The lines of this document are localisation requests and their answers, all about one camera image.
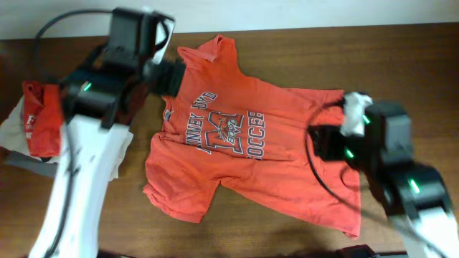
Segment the orange soccer t-shirt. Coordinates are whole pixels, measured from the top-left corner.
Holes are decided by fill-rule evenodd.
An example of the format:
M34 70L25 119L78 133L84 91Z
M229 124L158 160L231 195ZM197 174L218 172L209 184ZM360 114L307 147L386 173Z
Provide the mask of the orange soccer t-shirt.
M198 223L218 186L270 209L355 239L361 216L317 182L316 169L333 192L360 207L359 182L344 162L306 153L311 116L315 125L340 125L343 90L282 88L244 75L233 39L217 36L192 49L180 47L186 72L176 97L166 97L164 122L146 159L149 201L169 216Z

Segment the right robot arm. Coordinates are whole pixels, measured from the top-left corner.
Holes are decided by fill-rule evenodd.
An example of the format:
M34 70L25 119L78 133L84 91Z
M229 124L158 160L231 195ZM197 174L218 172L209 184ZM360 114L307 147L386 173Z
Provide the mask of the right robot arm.
M344 200L313 169L321 187L340 203L401 235L408 257L457 257L458 223L440 172L414 159L412 122L395 102L377 102L358 116L363 135L343 136L333 125L315 125L324 105L311 116L306 153L325 161L344 161L369 180L381 218Z

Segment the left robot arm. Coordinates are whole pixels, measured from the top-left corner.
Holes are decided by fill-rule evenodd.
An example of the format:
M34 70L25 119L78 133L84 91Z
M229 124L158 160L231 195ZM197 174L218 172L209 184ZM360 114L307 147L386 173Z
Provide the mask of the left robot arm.
M96 257L110 174L149 94L176 96L182 61L165 59L175 20L159 11L110 10L107 41L58 84L62 145L31 257Z

